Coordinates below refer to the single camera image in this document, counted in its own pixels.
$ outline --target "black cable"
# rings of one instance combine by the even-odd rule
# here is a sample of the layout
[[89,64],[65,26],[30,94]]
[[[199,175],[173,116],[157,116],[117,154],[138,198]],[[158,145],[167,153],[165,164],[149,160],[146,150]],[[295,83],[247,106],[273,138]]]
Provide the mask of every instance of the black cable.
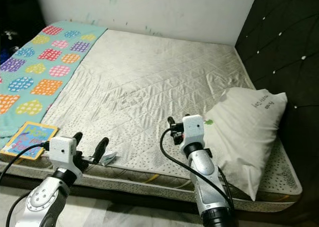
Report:
[[164,148],[163,148],[163,139],[166,133],[168,133],[169,131],[173,130],[173,128],[168,128],[166,129],[163,134],[160,137],[159,140],[159,147],[160,147],[160,151],[163,153],[163,155],[165,157],[167,157],[169,160],[171,160],[172,162],[175,162],[176,164],[180,165],[181,167],[185,168],[186,170],[190,171],[191,173],[193,173],[194,175],[198,176],[200,179],[202,179],[203,181],[205,181],[208,185],[210,185],[212,188],[214,188],[222,197],[224,197],[224,199],[227,201],[229,207],[234,210],[234,206],[232,204],[232,201],[225,195],[224,192],[222,192],[214,183],[212,183],[210,180],[208,180],[206,177],[204,177],[203,175],[201,175],[200,173],[198,173],[197,171],[195,171],[194,169],[192,169],[191,167],[185,165],[184,163],[176,160],[175,158],[173,158],[172,156],[168,155]]
[[[27,147],[25,150],[21,151],[17,156],[14,157],[14,159],[11,160],[11,162],[8,163],[8,165],[5,167],[5,169],[2,171],[1,175],[0,175],[0,183],[5,175],[5,173],[7,172],[7,170],[10,168],[10,166],[15,162],[17,161],[23,154],[25,154],[27,151],[35,148],[35,147],[38,147],[38,146],[41,146],[41,147],[45,147],[46,143],[39,143],[39,144],[35,144],[35,145],[32,145],[32,146],[29,146]],[[10,226],[10,219],[11,219],[11,215],[12,215],[12,212],[15,208],[15,206],[26,196],[28,196],[30,194],[30,192],[28,193],[25,193],[24,195],[20,196],[19,199],[17,199],[14,204],[11,206],[10,210],[9,210],[9,213],[8,213],[8,216],[6,218],[6,224],[5,226],[6,227],[9,227]]]
[[0,176],[0,184],[1,184],[1,181],[4,177],[4,174],[6,173],[6,171],[9,169],[9,167],[19,159],[19,157],[21,157],[23,154],[25,154],[27,151],[29,151],[30,149],[32,148],[35,148],[35,147],[38,147],[38,146],[41,146],[41,147],[44,147],[44,143],[39,143],[39,144],[36,144],[36,145],[32,145],[32,146],[29,146],[27,147],[25,150],[23,150],[22,152],[20,152],[17,156],[14,157],[14,159],[11,160],[11,162],[8,163],[8,165],[5,167],[5,169],[2,171],[1,173],[1,176]]
[[225,183],[225,185],[226,185],[227,196],[228,196],[228,198],[229,198],[230,201],[231,201],[231,204],[232,204],[232,206],[233,206],[233,209],[235,209],[233,197],[232,197],[232,195],[231,195],[230,188],[229,188],[229,184],[228,184],[228,181],[227,181],[227,179],[226,179],[226,176],[224,175],[223,171],[222,171],[219,167],[218,167],[218,171],[219,171],[219,173],[220,173],[221,177],[223,178],[223,181],[224,181],[224,183]]
[[10,227],[10,220],[11,220],[11,216],[12,216],[12,213],[13,213],[13,210],[15,208],[15,206],[24,198],[24,197],[27,197],[29,194],[31,193],[30,192],[27,192],[25,194],[23,194],[22,196],[19,197],[19,199],[17,199],[14,204],[11,206],[10,210],[9,210],[9,213],[8,213],[8,216],[6,217],[6,222],[5,222],[5,227]]

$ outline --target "pillow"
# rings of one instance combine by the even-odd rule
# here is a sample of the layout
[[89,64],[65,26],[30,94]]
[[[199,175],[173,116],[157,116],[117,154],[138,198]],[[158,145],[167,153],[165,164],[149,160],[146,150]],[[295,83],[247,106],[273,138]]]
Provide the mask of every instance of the pillow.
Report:
[[205,115],[204,141],[213,161],[253,201],[286,104],[285,93],[230,88]]

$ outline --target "book cover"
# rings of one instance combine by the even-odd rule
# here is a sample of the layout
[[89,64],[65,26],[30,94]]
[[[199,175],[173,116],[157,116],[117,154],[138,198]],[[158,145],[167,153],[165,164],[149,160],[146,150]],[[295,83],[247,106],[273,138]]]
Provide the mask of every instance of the book cover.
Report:
[[[27,147],[50,140],[58,131],[58,127],[27,121],[0,151],[2,154],[17,156]],[[35,147],[27,151],[21,158],[36,160],[44,151]]]

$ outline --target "white wall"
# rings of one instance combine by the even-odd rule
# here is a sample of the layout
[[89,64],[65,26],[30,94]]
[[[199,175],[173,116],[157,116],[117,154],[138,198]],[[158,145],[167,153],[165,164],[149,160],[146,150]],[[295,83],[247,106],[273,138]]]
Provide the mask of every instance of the white wall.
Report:
[[254,0],[40,0],[48,24],[110,29],[234,45]]

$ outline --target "floor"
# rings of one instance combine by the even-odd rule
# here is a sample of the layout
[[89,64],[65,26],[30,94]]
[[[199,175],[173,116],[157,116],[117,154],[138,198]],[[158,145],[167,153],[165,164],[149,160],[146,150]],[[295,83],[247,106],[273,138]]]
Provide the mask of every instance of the floor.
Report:
[[[13,202],[26,190],[11,187],[0,188],[0,226],[4,226]],[[15,225],[24,210],[20,202],[11,218]],[[69,196],[59,216],[57,227],[202,227],[197,215],[151,208],[113,204],[110,201]],[[240,221],[240,227],[283,227],[280,225]]]

